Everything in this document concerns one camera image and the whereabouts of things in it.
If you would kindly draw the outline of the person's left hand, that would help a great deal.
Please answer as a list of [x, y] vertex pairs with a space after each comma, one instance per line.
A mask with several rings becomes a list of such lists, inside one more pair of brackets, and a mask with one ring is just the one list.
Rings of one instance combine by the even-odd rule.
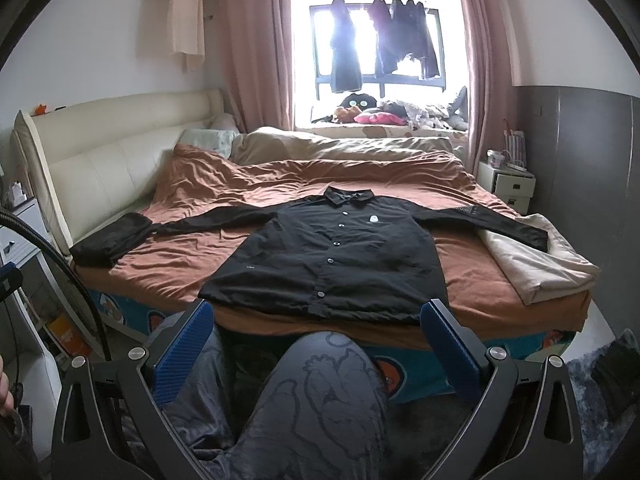
[[10, 388], [9, 377], [3, 369], [3, 359], [0, 356], [0, 415], [8, 416], [14, 411], [14, 396]]

